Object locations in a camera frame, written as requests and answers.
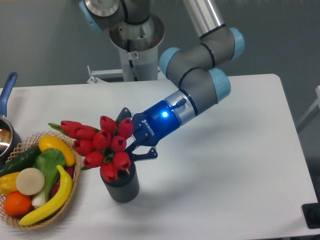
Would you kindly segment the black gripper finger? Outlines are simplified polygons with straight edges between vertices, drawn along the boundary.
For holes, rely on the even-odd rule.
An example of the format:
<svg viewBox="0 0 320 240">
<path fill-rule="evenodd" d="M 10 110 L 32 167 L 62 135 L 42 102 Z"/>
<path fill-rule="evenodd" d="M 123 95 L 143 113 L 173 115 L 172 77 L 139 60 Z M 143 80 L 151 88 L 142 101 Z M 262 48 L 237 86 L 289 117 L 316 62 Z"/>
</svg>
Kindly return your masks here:
<svg viewBox="0 0 320 240">
<path fill-rule="evenodd" d="M 118 117 L 116 118 L 115 122 L 116 123 L 121 123 L 122 120 L 124 119 L 131 119 L 132 118 L 132 113 L 131 111 L 127 108 L 124 107 L 121 112 L 119 113 Z"/>
<path fill-rule="evenodd" d="M 151 147 L 147 153 L 143 154 L 135 154 L 129 153 L 129 157 L 132 161 L 145 161 L 145 160 L 153 160 L 158 157 L 158 152 L 156 147 Z"/>
</svg>

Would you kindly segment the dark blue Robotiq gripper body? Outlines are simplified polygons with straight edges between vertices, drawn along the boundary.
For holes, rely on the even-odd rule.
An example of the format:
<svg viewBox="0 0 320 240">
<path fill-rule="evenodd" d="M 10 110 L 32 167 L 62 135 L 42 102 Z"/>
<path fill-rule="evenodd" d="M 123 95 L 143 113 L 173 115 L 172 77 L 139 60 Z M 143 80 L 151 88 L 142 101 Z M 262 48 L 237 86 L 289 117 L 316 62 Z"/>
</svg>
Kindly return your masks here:
<svg viewBox="0 0 320 240">
<path fill-rule="evenodd" d="M 147 110 L 136 113 L 132 118 L 134 142 L 125 150 L 131 153 L 139 146 L 155 147 L 161 139 L 177 130 L 181 123 L 174 110 L 180 106 L 179 102 L 171 106 L 161 100 Z"/>
</svg>

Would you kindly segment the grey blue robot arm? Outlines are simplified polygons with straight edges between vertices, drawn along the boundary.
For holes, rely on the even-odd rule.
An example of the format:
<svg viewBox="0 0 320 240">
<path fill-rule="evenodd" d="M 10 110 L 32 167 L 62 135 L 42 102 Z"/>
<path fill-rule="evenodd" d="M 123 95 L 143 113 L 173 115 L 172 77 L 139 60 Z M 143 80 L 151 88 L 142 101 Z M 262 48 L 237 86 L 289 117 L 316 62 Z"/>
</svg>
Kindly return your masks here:
<svg viewBox="0 0 320 240">
<path fill-rule="evenodd" d="M 119 51 L 124 81 L 154 81 L 162 72 L 177 87 L 164 100 L 132 116 L 134 142 L 126 152 L 133 162 L 155 159 L 156 145 L 161 139 L 231 92 L 230 81 L 218 65 L 244 51 L 243 35 L 236 28 L 226 26 L 213 0 L 186 0 L 184 6 L 199 44 L 188 50 L 171 47 L 159 54 L 164 25 L 151 13 L 149 1 L 79 2 L 86 22 L 94 31 L 109 31 Z"/>
</svg>

